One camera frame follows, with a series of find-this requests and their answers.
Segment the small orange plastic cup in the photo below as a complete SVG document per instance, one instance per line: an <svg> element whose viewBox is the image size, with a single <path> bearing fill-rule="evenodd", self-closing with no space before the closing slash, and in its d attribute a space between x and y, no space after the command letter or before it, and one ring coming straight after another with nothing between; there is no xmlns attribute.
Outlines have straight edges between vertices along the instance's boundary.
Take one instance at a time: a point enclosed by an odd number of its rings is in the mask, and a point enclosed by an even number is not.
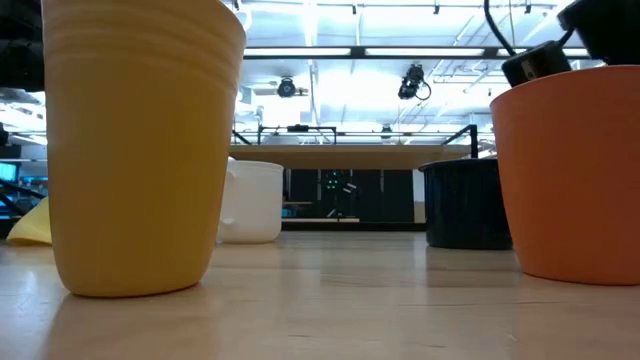
<svg viewBox="0 0 640 360"><path fill-rule="evenodd" d="M523 272L640 285L640 65L533 80L490 110Z"/></svg>

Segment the black metal railing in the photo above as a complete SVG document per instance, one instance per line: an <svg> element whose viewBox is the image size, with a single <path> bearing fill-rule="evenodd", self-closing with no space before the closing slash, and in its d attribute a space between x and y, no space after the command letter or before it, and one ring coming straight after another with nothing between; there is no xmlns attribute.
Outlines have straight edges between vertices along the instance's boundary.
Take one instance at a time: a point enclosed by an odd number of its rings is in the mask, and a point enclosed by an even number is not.
<svg viewBox="0 0 640 360"><path fill-rule="evenodd" d="M271 137L276 136L277 134L280 134L282 131L285 131L287 134L313 133L315 136L320 136L325 139L328 139L328 137L325 135L325 132L330 131L333 134L331 143L333 145L337 144L338 131L337 131L337 128L334 126L309 126L309 125L303 125L303 124L296 124L296 125L289 125L285 127L281 127L281 126L267 127L267 126L259 125L257 130L258 145L263 144L263 135L267 130L270 131Z"/></svg>

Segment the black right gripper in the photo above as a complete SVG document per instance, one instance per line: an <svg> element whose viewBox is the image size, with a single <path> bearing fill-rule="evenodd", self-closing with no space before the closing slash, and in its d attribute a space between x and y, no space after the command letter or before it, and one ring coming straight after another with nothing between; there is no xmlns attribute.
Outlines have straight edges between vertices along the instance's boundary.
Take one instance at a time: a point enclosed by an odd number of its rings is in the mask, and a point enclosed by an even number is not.
<svg viewBox="0 0 640 360"><path fill-rule="evenodd" d="M574 0L559 12L592 59L607 65L640 65L640 0Z"/></svg>

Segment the black cabinet with green lights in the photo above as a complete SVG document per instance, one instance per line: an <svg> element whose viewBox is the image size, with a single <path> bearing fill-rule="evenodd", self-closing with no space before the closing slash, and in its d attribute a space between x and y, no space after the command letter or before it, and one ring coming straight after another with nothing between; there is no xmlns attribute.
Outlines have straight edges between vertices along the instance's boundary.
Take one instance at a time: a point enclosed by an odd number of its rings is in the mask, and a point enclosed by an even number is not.
<svg viewBox="0 0 640 360"><path fill-rule="evenodd" d="M412 223L413 174L410 170L287 169L282 216Z"/></svg>

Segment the black mug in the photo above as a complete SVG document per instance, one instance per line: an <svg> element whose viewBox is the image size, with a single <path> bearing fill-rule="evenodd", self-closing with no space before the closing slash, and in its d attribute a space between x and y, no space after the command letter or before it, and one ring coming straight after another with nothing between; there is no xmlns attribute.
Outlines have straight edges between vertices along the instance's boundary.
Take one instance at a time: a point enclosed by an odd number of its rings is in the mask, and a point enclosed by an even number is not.
<svg viewBox="0 0 640 360"><path fill-rule="evenodd" d="M426 241L431 247L510 250L512 239L491 158L432 162L424 175Z"/></svg>

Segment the white mug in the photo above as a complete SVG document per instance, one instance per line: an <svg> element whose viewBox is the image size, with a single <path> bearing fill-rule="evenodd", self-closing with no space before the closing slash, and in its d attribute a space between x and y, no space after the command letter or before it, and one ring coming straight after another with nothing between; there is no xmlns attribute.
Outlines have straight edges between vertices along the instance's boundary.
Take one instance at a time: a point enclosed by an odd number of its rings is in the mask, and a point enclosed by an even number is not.
<svg viewBox="0 0 640 360"><path fill-rule="evenodd" d="M263 244L281 232L281 165L229 159L218 226L223 243Z"/></svg>

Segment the black overhead beam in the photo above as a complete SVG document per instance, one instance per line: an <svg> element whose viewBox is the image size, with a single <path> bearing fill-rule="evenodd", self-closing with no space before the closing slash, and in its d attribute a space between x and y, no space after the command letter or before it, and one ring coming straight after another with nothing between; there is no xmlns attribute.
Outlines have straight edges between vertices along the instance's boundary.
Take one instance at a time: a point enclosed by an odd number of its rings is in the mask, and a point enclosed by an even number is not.
<svg viewBox="0 0 640 360"><path fill-rule="evenodd" d="M498 47L249 47L245 60L271 59L441 59L441 60L504 60L509 53Z"/></svg>

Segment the tall yellow plastic cup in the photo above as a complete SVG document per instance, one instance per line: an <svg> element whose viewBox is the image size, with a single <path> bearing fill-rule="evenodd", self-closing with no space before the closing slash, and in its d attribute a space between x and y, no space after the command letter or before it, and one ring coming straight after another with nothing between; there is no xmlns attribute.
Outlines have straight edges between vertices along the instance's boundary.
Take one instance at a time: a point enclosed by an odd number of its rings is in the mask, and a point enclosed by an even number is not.
<svg viewBox="0 0 640 360"><path fill-rule="evenodd" d="M222 0L42 0L51 236L63 285L198 283L246 44Z"/></svg>

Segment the yellow cloth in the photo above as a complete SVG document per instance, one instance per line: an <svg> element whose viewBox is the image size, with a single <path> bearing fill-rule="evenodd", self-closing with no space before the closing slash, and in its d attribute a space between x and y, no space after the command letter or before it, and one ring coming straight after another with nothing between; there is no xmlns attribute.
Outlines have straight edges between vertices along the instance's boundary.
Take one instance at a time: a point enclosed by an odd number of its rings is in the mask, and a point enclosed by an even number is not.
<svg viewBox="0 0 640 360"><path fill-rule="evenodd" d="M7 242L16 246L51 246L49 198L45 197L12 227Z"/></svg>

